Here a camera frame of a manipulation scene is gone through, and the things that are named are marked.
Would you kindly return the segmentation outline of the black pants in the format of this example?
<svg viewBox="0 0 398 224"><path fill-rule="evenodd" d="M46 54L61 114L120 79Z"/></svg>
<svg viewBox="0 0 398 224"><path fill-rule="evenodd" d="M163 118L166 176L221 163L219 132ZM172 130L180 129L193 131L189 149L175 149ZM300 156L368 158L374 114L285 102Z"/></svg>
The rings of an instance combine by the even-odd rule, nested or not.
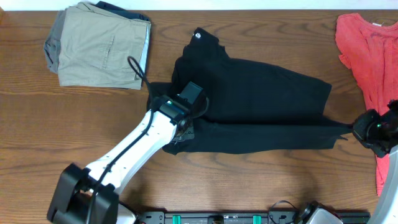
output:
<svg viewBox="0 0 398 224"><path fill-rule="evenodd" d="M202 28L175 62L168 83L152 83L156 95L174 96L188 83L203 88L204 114L188 139L164 146L170 154L245 154L274 149L331 149L350 132L323 111L331 85L267 63L231 58Z"/></svg>

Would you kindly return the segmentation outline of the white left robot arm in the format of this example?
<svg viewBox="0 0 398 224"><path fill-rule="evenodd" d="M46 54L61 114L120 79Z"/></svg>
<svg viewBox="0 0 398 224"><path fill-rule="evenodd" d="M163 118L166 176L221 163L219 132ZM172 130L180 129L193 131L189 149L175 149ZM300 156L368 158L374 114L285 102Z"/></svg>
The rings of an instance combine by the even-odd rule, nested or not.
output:
<svg viewBox="0 0 398 224"><path fill-rule="evenodd" d="M119 195L147 160L185 129L201 98L183 93L155 98L137 127L112 150L81 169L60 174L47 219L52 223L134 223L135 214Z"/></svg>

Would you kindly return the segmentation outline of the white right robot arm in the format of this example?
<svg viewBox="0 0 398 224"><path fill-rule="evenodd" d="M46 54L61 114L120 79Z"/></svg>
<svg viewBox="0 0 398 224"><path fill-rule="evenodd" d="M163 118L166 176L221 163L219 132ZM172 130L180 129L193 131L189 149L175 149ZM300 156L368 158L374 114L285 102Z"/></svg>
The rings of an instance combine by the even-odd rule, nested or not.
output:
<svg viewBox="0 0 398 224"><path fill-rule="evenodd" d="M312 202L297 215L295 223L397 223L397 100L390 101L387 107L389 111L383 115L369 110L353 124L353 135L365 148L371 149L378 158L389 158L387 178L374 215L336 213L318 202Z"/></svg>

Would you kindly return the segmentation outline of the red shirt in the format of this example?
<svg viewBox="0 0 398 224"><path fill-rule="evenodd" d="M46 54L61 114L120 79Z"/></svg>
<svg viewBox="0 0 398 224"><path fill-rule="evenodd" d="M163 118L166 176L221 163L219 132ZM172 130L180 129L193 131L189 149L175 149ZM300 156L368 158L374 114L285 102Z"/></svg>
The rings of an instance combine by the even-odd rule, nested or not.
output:
<svg viewBox="0 0 398 224"><path fill-rule="evenodd" d="M353 73L368 110L386 113L397 99L397 24L383 26L360 14L340 15L336 20L339 59Z"/></svg>

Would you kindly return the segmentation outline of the folded khaki pants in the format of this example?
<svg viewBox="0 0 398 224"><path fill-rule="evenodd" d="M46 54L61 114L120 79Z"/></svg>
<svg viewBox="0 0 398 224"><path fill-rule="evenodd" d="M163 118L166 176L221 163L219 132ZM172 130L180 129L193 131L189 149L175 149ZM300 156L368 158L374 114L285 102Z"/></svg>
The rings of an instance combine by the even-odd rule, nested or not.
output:
<svg viewBox="0 0 398 224"><path fill-rule="evenodd" d="M60 85L140 89L135 71L146 67L150 28L149 21L87 2L69 7L60 39Z"/></svg>

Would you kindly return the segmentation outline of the folded dark navy garment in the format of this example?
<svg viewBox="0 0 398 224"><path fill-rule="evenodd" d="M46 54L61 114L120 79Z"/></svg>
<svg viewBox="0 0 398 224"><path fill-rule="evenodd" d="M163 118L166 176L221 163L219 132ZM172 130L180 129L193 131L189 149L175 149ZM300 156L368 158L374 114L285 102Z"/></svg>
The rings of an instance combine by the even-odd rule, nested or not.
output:
<svg viewBox="0 0 398 224"><path fill-rule="evenodd" d="M117 14L119 16L125 17L127 19L140 19L143 21L150 21L150 19L141 14L141 13L136 13L136 12L131 12L127 11L123 8L117 7L115 5L112 5L110 3L104 2L104 1L99 1L95 4L96 7L100 9L104 9L105 11L112 12L114 14Z"/></svg>

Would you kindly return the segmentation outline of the folded grey garment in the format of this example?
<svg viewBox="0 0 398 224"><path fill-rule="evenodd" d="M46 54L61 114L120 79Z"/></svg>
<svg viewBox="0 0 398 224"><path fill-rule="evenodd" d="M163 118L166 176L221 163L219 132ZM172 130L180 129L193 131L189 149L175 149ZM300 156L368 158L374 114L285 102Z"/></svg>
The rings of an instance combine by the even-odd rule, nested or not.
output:
<svg viewBox="0 0 398 224"><path fill-rule="evenodd" d="M65 22L66 10L59 11L53 26L44 42L44 54L47 62L47 68L53 72L58 73L59 55L61 50L61 36L63 25Z"/></svg>

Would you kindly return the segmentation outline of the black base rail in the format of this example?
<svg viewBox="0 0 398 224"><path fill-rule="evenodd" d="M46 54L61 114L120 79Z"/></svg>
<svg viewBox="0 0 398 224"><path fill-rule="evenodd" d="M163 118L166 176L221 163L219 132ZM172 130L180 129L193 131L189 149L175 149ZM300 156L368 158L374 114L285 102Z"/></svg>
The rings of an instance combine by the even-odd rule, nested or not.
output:
<svg viewBox="0 0 398 224"><path fill-rule="evenodd" d="M293 223L298 212L266 213L168 213L145 212L137 216L138 224L268 224Z"/></svg>

